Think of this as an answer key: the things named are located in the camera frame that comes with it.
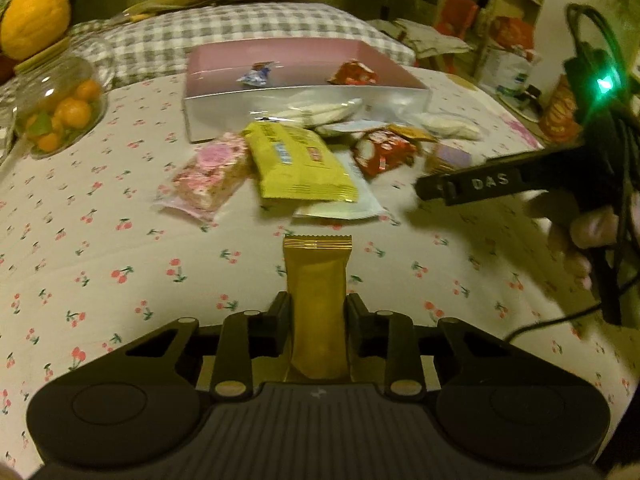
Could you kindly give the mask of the right hand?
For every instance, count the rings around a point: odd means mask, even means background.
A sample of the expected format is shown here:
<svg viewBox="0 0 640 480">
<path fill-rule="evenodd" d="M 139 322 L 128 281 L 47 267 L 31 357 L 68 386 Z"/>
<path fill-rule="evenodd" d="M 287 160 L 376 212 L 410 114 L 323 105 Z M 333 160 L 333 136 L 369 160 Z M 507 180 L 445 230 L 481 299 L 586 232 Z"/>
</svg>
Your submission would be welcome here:
<svg viewBox="0 0 640 480">
<path fill-rule="evenodd" d="M 548 247 L 563 255 L 563 266 L 577 285 L 592 289 L 594 266 L 588 249 L 612 246 L 616 241 L 620 217 L 611 206 L 581 212 L 573 195 L 547 191 L 525 204 L 526 214 L 533 219 L 551 222 Z"/>
</svg>

